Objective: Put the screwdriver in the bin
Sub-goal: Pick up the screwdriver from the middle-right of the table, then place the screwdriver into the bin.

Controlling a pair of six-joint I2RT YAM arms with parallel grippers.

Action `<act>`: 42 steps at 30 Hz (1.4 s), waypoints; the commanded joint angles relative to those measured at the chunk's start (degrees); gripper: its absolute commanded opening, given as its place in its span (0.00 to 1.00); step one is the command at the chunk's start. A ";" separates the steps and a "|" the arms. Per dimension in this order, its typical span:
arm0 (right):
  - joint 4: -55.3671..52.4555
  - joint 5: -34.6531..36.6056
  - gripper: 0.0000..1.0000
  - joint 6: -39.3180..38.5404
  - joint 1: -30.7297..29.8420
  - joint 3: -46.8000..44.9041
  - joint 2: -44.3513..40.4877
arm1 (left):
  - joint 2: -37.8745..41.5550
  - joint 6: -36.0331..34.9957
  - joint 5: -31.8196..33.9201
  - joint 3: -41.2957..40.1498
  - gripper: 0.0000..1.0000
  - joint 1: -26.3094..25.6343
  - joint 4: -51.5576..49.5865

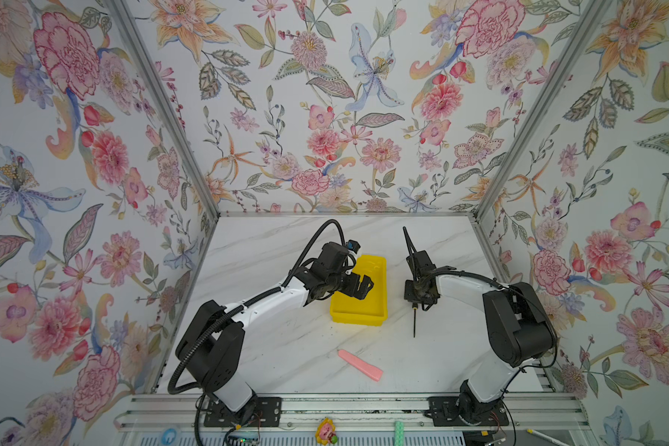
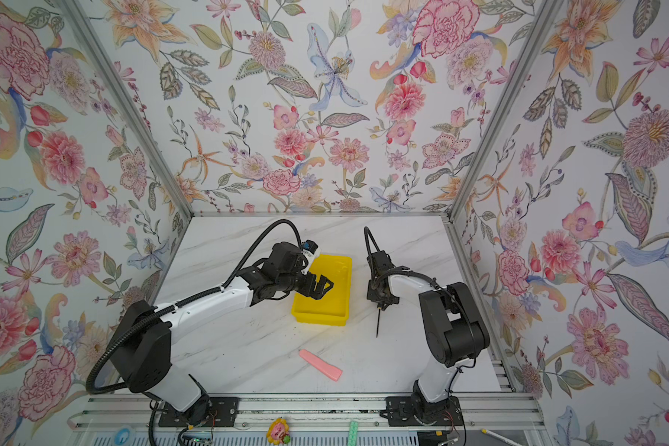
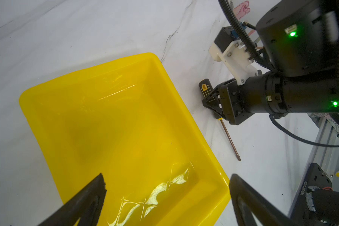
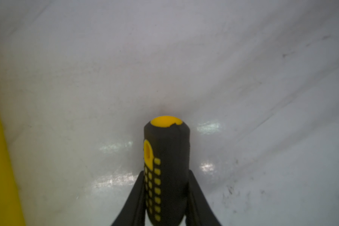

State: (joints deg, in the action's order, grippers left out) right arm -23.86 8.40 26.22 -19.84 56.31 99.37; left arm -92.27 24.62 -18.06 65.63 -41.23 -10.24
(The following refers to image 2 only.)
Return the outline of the black screwdriver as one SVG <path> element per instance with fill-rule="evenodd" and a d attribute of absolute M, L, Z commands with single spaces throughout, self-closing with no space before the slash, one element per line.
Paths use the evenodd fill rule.
<path fill-rule="evenodd" d="M 378 338 L 378 337 L 379 337 L 380 323 L 381 323 L 381 313 L 382 313 L 382 308 L 381 308 L 380 306 L 377 306 L 376 325 L 375 325 L 375 338 Z"/>

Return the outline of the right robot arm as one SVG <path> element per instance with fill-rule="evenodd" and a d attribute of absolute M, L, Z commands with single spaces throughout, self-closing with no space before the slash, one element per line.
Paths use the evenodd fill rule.
<path fill-rule="evenodd" d="M 396 266 L 369 228 L 363 230 L 371 278 L 367 299 L 382 312 L 411 295 L 419 301 L 430 361 L 407 397 L 386 398 L 383 414 L 392 427 L 434 426 L 453 421 L 460 408 L 453 385 L 477 365 L 490 335 L 466 284 L 443 286 L 432 277 Z"/>

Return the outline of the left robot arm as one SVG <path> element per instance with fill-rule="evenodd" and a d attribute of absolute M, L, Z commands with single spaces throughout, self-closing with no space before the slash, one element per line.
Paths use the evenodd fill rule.
<path fill-rule="evenodd" d="M 162 401 L 191 426 L 204 423 L 213 412 L 211 398 L 196 378 L 173 364 L 172 347 L 184 336 L 237 310 L 282 300 L 293 292 L 320 300 L 334 287 L 326 276 L 311 270 L 321 254 L 312 240 L 297 237 L 295 243 L 275 243 L 269 256 L 249 261 L 280 226 L 295 228 L 288 219 L 269 225 L 216 286 L 165 305 L 138 301 L 129 306 L 85 380 L 87 393 L 129 390 Z"/>

